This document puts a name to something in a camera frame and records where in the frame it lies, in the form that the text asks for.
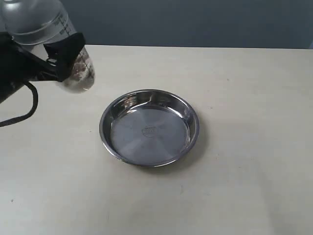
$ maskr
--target metal dish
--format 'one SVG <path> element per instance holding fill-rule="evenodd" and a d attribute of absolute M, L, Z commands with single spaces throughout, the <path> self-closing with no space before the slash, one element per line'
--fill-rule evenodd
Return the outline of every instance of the metal dish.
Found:
<path fill-rule="evenodd" d="M 139 90 L 113 101 L 100 121 L 106 149 L 133 165 L 162 166 L 185 155 L 195 144 L 199 120 L 175 94 Z"/>

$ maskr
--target embossed logo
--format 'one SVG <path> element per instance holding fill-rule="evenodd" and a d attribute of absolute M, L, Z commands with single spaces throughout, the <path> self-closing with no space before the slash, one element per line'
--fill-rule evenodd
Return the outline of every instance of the embossed logo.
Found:
<path fill-rule="evenodd" d="M 146 126 L 141 132 L 145 137 L 152 138 L 156 135 L 157 128 L 155 126 Z"/>

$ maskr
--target clear plastic bottle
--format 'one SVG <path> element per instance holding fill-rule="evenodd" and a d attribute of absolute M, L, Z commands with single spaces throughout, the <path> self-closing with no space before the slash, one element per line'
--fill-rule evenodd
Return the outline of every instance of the clear plastic bottle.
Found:
<path fill-rule="evenodd" d="M 2 0 L 0 8 L 13 40 L 44 60 L 47 59 L 44 43 L 60 41 L 76 32 L 59 0 Z M 83 48 L 71 76 L 59 84 L 77 93 L 88 90 L 94 77 L 91 59 Z"/>

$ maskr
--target white table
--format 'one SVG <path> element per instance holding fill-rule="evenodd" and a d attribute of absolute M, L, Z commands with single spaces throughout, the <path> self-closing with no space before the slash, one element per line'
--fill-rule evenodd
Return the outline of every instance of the white table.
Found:
<path fill-rule="evenodd" d="M 1 235 L 310 235 L 313 50 L 88 46 L 90 91 L 41 82 L 35 115 L 0 129 Z M 184 159 L 144 169 L 100 141 L 104 109 L 173 92 L 201 133 Z M 29 90 L 0 105 L 26 113 Z"/>

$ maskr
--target black cable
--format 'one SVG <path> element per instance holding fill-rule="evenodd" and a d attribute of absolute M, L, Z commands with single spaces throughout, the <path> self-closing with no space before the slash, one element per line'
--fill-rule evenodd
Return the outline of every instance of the black cable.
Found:
<path fill-rule="evenodd" d="M 37 89 L 36 89 L 36 87 L 34 87 L 34 85 L 32 85 L 28 81 L 23 81 L 23 84 L 25 86 L 27 86 L 31 90 L 31 92 L 33 94 L 33 107 L 25 115 L 22 115 L 22 116 L 19 116 L 19 117 L 14 117 L 14 118 L 11 118 L 11 119 L 8 119 L 8 120 L 5 120 L 5 121 L 1 121 L 0 122 L 0 127 L 12 125 L 12 124 L 18 123 L 20 121 L 24 121 L 24 120 L 30 118 L 35 113 L 35 111 L 37 109 L 37 106 L 38 106 L 38 92 L 37 92 Z"/>

